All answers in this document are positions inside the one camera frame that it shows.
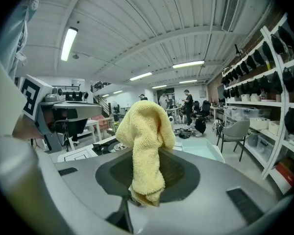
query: ceiling light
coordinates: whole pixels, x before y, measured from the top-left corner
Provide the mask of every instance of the ceiling light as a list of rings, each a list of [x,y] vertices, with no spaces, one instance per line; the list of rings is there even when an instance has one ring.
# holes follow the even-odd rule
[[[203,65],[204,63],[205,63],[205,61],[201,60],[201,61],[195,61],[195,62],[184,63],[184,64],[179,64],[179,65],[173,65],[172,67],[174,69],[176,69],[176,68],[182,68],[182,67],[192,66],[192,65]]]
[[[61,53],[61,60],[63,61],[67,61],[70,51],[71,51],[71,47],[72,44],[74,42],[74,39],[76,37],[76,34],[78,32],[78,29],[72,28],[70,27],[68,29],[67,35],[65,36],[65,40],[63,43],[63,47],[62,47],[62,53]]]
[[[148,73],[145,73],[145,74],[143,74],[143,75],[139,75],[139,76],[135,76],[135,77],[133,77],[133,78],[130,78],[130,80],[131,80],[131,81],[134,81],[134,80],[136,80],[136,79],[140,79],[140,78],[142,78],[142,77],[146,77],[146,76],[150,76],[150,75],[152,75],[152,73],[151,73],[151,72],[148,72]]]
[[[155,87],[151,87],[152,89],[157,89],[157,88],[162,88],[162,87],[166,87],[166,85],[159,85],[159,86],[155,86]]]
[[[197,82],[197,80],[182,81],[180,82],[180,84],[193,83],[193,82]]]

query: ceiling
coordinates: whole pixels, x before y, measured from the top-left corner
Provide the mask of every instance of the ceiling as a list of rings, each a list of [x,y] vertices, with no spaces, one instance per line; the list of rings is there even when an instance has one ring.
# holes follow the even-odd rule
[[[188,79],[206,83],[234,54],[234,44],[251,37],[270,4],[270,0],[40,0],[28,24],[24,50],[28,63],[19,64],[17,75],[85,78],[120,89]],[[78,33],[64,62],[60,55],[68,27]],[[172,68],[197,60],[205,60],[204,66]],[[149,71],[152,76],[129,80]]]

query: yellow towel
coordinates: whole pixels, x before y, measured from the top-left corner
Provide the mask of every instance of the yellow towel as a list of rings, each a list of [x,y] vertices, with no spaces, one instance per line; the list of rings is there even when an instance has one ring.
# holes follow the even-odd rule
[[[132,196],[142,204],[158,206],[165,189],[158,148],[172,149],[175,144],[167,113],[153,102],[136,102],[121,122],[116,138],[133,148]]]

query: black office chair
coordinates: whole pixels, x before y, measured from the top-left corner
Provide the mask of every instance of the black office chair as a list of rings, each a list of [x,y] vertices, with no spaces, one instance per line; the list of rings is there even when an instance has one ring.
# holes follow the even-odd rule
[[[209,114],[210,114],[210,103],[209,101],[205,100],[202,103],[202,107],[201,107],[201,111],[198,112],[198,114],[205,120],[205,121],[210,121],[210,119],[208,118]]]

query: floor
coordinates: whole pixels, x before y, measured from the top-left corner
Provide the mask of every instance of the floor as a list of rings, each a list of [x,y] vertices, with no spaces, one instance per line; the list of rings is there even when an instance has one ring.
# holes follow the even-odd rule
[[[202,137],[196,138],[196,137],[190,137],[190,139],[201,139],[201,138],[206,138],[211,144],[216,145],[217,144],[217,137],[216,135],[212,132],[212,125],[213,125],[213,120],[210,122],[208,121],[206,123],[206,131],[203,134]],[[178,129],[185,126],[185,124],[175,124],[174,128]],[[176,136],[176,141],[181,142],[184,139],[181,139],[179,136]],[[76,149],[85,147],[87,145],[90,145],[93,143],[92,136],[84,136],[81,139],[79,139],[79,144],[75,146]],[[241,154],[241,146],[238,146],[236,148],[236,152],[233,152],[235,147],[234,142],[225,142],[223,144],[223,157],[225,159],[225,162],[238,170],[240,173],[244,174],[246,177],[250,178],[254,182],[256,182],[258,185],[263,187],[265,190],[267,190],[271,195],[273,195],[276,199],[280,199],[282,197],[282,194],[273,181],[273,179],[268,176],[265,180],[261,178],[261,172],[263,170],[262,166],[258,163],[258,161],[249,153],[248,150],[244,150],[242,160],[239,162],[239,157]],[[57,158],[59,155],[66,153],[66,149],[56,152],[53,154],[50,154],[53,162],[57,162]]]

